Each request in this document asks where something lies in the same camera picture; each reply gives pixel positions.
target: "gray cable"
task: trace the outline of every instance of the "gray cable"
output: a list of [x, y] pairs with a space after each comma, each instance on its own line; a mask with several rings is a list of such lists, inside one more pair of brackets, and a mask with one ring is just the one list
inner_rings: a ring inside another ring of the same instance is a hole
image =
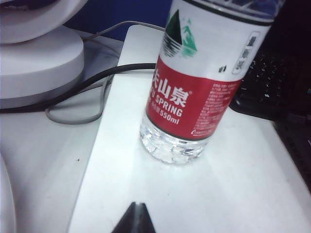
[[102, 30], [101, 32], [98, 32], [96, 34], [93, 34], [91, 36], [88, 36], [86, 38], [84, 38], [83, 40], [86, 41], [86, 40], [91, 40], [91, 39], [94, 39], [95, 37], [99, 36], [99, 35], [103, 35], [123, 24], [126, 24], [126, 23], [132, 23], [132, 24], [137, 24], [137, 25], [142, 25], [142, 26], [146, 26], [146, 27], [149, 27], [149, 28], [154, 28], [154, 29], [157, 29], [157, 30], [160, 30], [160, 31], [165, 31], [165, 28], [162, 28], [160, 26], [157, 26], [157, 25], [154, 25], [154, 24], [150, 24], [150, 23], [144, 23], [144, 22], [139, 22], [139, 21], [131, 21], [131, 20], [128, 20], [128, 21], [123, 21], [123, 22], [120, 22], [120, 23], [117, 23], [115, 25], [113, 25], [112, 27], [110, 28], [107, 28], [105, 30]]
[[100, 118], [102, 116], [102, 113], [104, 111], [104, 106], [105, 106], [105, 94], [106, 94], [106, 90], [107, 90], [107, 83], [108, 81], [112, 78], [113, 76], [109, 76], [105, 79], [105, 81], [103, 82], [103, 84], [101, 83], [95, 83], [94, 85], [91, 85], [89, 87], [87, 87], [86, 89], [82, 90], [80, 93], [83, 93], [83, 92], [86, 92], [88, 90], [91, 90], [91, 89], [94, 89], [94, 88], [97, 88], [97, 87], [100, 87], [102, 86], [102, 91], [101, 91], [101, 102], [100, 102], [100, 110], [99, 112], [94, 115], [94, 116], [90, 116], [88, 118], [85, 118], [85, 119], [78, 119], [78, 120], [67, 120], [67, 119], [62, 119], [60, 117], [57, 117], [53, 114], [50, 113], [51, 111], [51, 108], [47, 108], [45, 110], [45, 115], [47, 116], [48, 119], [54, 121], [54, 122], [57, 122], [57, 123], [60, 123], [60, 124], [67, 124], [67, 125], [81, 125], [81, 124], [88, 124], [88, 123], [91, 123], [95, 120], [97, 120], [98, 118]]
[[114, 49], [113, 47], [111, 47], [111, 46], [109, 46], [109, 45], [107, 45], [107, 44], [105, 44], [105, 43], [103, 43], [103, 42], [101, 42], [101, 41], [98, 41], [98, 40], [95, 40], [95, 39], [88, 39], [87, 41], [91, 41], [91, 42], [94, 42], [94, 43], [97, 43], [97, 44], [100, 44], [100, 45], [102, 45], [102, 46], [105, 46], [105, 47], [107, 47], [108, 49], [110, 49], [111, 51], [114, 51], [118, 56], [118, 58], [119, 58], [119, 56], [121, 55], [121, 53], [119, 52], [119, 51], [117, 51], [116, 49]]
[[[110, 28], [107, 28], [101, 32], [98, 32], [96, 34], [93, 34], [91, 36], [88, 36], [88, 37], [85, 37], [85, 38], [82, 38], [83, 41], [91, 41], [91, 42], [94, 42], [94, 43], [97, 43], [97, 44], [100, 44], [102, 46], [105, 46], [107, 48], [109, 48], [110, 50], [114, 51], [118, 56], [120, 56], [120, 53], [115, 50], [114, 48], [112, 48], [111, 46], [103, 43], [103, 42], [100, 42], [100, 41], [97, 41], [95, 40], [94, 38], [97, 37], [97, 36], [100, 36], [100, 35], [103, 35], [123, 24], [127, 24], [127, 23], [131, 23], [131, 24], [137, 24], [137, 25], [142, 25], [142, 26], [146, 26], [146, 27], [150, 27], [150, 28], [154, 28], [154, 29], [157, 29], [157, 30], [160, 30], [160, 31], [165, 31], [165, 28], [162, 28], [162, 27], [159, 27], [157, 25], [154, 25], [154, 24], [150, 24], [150, 23], [144, 23], [144, 22], [139, 22], [139, 21], [131, 21], [131, 20], [128, 20], [128, 21], [123, 21], [123, 22], [120, 22], [118, 24], [115, 24], [113, 25], [112, 27]], [[106, 89], [107, 89], [107, 82], [112, 78], [113, 76], [109, 76], [108, 78], [105, 79], [104, 83], [101, 84], [101, 83], [95, 83], [87, 88], [85, 88], [84, 90], [82, 90], [81, 92], [79, 92], [79, 94], [83, 93], [83, 92], [86, 92], [88, 90], [91, 90], [91, 89], [94, 89], [94, 88], [97, 88], [97, 87], [100, 87], [102, 86], [102, 91], [101, 91], [101, 103], [100, 103], [100, 110], [99, 112], [94, 115], [94, 116], [91, 116], [91, 117], [88, 117], [88, 118], [85, 118], [85, 119], [79, 119], [79, 120], [67, 120], [67, 119], [62, 119], [60, 117], [57, 117], [53, 114], [50, 113], [51, 111], [51, 107], [50, 108], [47, 108], [45, 110], [45, 115], [47, 116], [48, 119], [54, 121], [54, 122], [57, 122], [57, 123], [60, 123], [60, 124], [67, 124], [67, 125], [81, 125], [81, 124], [88, 124], [88, 123], [91, 123], [95, 120], [97, 120], [98, 118], [101, 117], [103, 111], [104, 111], [104, 106], [105, 106], [105, 93], [106, 93]]]

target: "cable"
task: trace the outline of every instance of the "cable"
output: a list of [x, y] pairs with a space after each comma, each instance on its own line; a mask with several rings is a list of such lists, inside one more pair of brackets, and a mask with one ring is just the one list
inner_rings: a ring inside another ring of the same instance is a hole
[[45, 112], [45, 115], [47, 116], [48, 119], [54, 121], [54, 122], [57, 122], [57, 123], [60, 123], [60, 124], [67, 124], [67, 125], [82, 125], [82, 124], [88, 124], [88, 123], [91, 123], [95, 120], [97, 120], [98, 118], [100, 118], [103, 114], [103, 111], [104, 111], [104, 107], [105, 107], [105, 95], [106, 95], [106, 91], [109, 87], [109, 81], [112, 79], [113, 75], [110, 75], [108, 78], [105, 79], [104, 83], [103, 84], [96, 84], [94, 87], [92, 87], [92, 85], [89, 87], [89, 88], [86, 88], [82, 91], [80, 91], [78, 94], [81, 94], [83, 92], [86, 92], [88, 90], [91, 90], [91, 89], [94, 89], [94, 88], [97, 88], [97, 87], [102, 87], [102, 91], [101, 91], [101, 98], [100, 98], [100, 110], [99, 112], [94, 115], [94, 116], [90, 116], [90, 117], [87, 117], [85, 119], [79, 119], [79, 120], [68, 120], [68, 119], [62, 119], [60, 117], [57, 117], [53, 114], [50, 113], [51, 111], [51, 108], [47, 108], [44, 112]]
[[123, 24], [126, 24], [126, 23], [132, 23], [132, 24], [137, 24], [137, 25], [142, 25], [142, 26], [146, 26], [146, 27], [149, 27], [149, 28], [154, 28], [154, 29], [157, 29], [157, 30], [160, 30], [160, 31], [165, 31], [165, 28], [162, 28], [160, 26], [157, 26], [157, 25], [154, 25], [154, 24], [150, 24], [150, 23], [144, 23], [144, 22], [139, 22], [139, 21], [131, 21], [131, 20], [128, 20], [128, 21], [123, 21], [123, 22], [120, 22], [120, 23], [117, 23], [115, 25], [113, 25], [112, 27], [110, 28], [107, 28], [105, 30], [102, 30], [101, 32], [99, 33], [96, 33], [96, 34], [93, 34], [91, 36], [88, 36], [86, 38], [84, 38], [83, 40], [84, 41], [87, 41], [87, 40], [91, 40], [91, 39], [94, 39], [95, 37], [99, 36], [99, 35], [103, 35]]
[[109, 45], [107, 45], [107, 44], [105, 44], [105, 43], [103, 43], [103, 42], [101, 42], [101, 41], [98, 41], [98, 40], [95, 40], [95, 39], [88, 39], [87, 41], [91, 41], [91, 42], [93, 42], [93, 43], [97, 43], [97, 44], [100, 44], [100, 45], [102, 45], [102, 46], [105, 46], [105, 47], [107, 47], [108, 49], [110, 49], [111, 51], [114, 51], [118, 56], [118, 58], [119, 58], [119, 56], [121, 55], [121, 53], [119, 52], [119, 51], [117, 51], [116, 49], [114, 49], [113, 47], [111, 47], [111, 46], [109, 46]]
[[6, 108], [0, 109], [0, 113], [29, 113], [29, 112], [39, 112], [44, 111], [46, 108], [56, 105], [74, 95], [76, 95], [79, 91], [85, 89], [86, 87], [90, 86], [91, 84], [108, 77], [113, 74], [122, 73], [125, 71], [131, 70], [138, 70], [138, 69], [154, 69], [156, 66], [155, 63], [138, 63], [138, 64], [129, 64], [123, 65], [118, 67], [113, 67], [107, 70], [104, 70], [98, 74], [95, 74], [91, 78], [85, 80], [84, 82], [78, 84], [77, 86], [73, 87], [69, 91], [65, 92], [64, 94], [55, 97], [51, 100], [46, 100], [41, 103], [36, 103], [28, 106], [23, 107], [15, 107], [15, 108]]

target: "bottle bottom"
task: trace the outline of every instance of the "bottle bottom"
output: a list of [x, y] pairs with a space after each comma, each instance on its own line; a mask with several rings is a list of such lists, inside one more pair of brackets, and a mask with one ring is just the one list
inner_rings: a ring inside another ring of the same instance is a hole
[[198, 158], [210, 139], [189, 141], [171, 136], [155, 126], [146, 113], [139, 133], [143, 145], [153, 157], [174, 164], [184, 164]]

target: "green mountain graphic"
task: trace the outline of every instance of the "green mountain graphic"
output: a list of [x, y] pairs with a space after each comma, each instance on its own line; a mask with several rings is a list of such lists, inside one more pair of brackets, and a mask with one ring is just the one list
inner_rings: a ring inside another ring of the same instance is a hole
[[179, 10], [177, 10], [172, 16], [165, 31], [175, 42], [179, 44], [182, 43], [180, 32]]
[[165, 55], [174, 57], [181, 54], [183, 57], [193, 57], [197, 52], [194, 36], [189, 26], [180, 27], [179, 10], [169, 19], [163, 38], [163, 50]]
[[183, 27], [182, 41], [184, 46], [197, 51], [194, 36], [192, 35], [189, 26]]

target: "black cable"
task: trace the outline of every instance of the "black cable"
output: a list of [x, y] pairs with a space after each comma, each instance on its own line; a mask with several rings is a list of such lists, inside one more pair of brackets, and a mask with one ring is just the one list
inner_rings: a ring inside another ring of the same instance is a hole
[[55, 97], [51, 100], [46, 100], [41, 103], [36, 103], [32, 105], [22, 106], [22, 107], [16, 107], [16, 108], [5, 108], [0, 109], [0, 113], [30, 113], [30, 112], [41, 112], [44, 111], [46, 108], [56, 105], [64, 100], [67, 100], [68, 98], [76, 95], [79, 91], [82, 91], [86, 87], [90, 86], [91, 84], [97, 82], [98, 80], [101, 80], [107, 76], [122, 73], [125, 71], [131, 71], [131, 70], [138, 70], [138, 69], [154, 69], [156, 66], [155, 63], [137, 63], [137, 64], [128, 64], [123, 65], [119, 67], [113, 67], [107, 70], [104, 70], [102, 72], [99, 72], [98, 74], [95, 74], [91, 78], [85, 80], [84, 82], [74, 86], [69, 91], [65, 92], [64, 94]]

